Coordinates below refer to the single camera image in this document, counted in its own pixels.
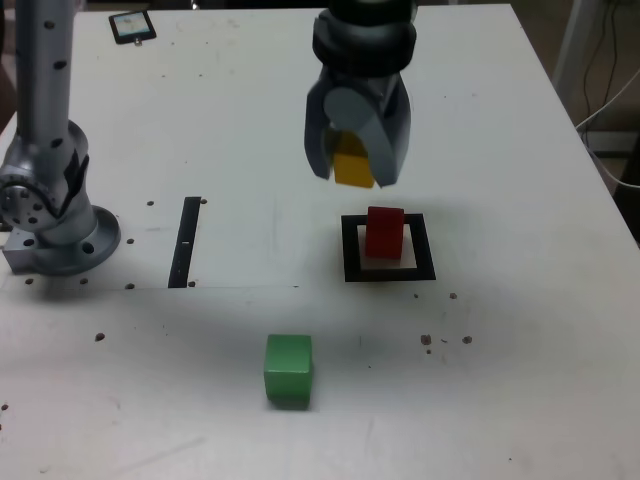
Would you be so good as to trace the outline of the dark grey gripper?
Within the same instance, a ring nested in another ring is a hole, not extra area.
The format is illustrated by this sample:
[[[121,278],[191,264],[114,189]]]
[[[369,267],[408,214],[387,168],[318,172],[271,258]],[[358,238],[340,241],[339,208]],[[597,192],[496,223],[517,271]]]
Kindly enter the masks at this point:
[[[328,180],[339,139],[351,133],[367,153],[375,183],[391,186],[402,170],[410,127],[409,96],[399,74],[356,77],[323,67],[306,99],[306,158],[313,173]]]

